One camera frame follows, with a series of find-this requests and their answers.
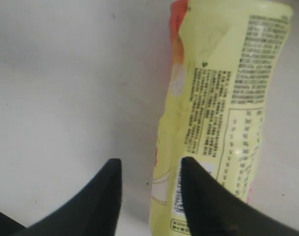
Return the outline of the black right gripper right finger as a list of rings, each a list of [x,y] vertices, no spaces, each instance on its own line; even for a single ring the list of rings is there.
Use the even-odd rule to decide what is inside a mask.
[[[299,236],[235,197],[192,157],[181,160],[181,193],[193,236]]]

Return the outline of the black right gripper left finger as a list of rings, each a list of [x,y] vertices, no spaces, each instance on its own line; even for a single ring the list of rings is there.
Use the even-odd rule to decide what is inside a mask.
[[[112,158],[72,199],[25,227],[0,212],[0,236],[113,236],[122,204],[122,164]]]

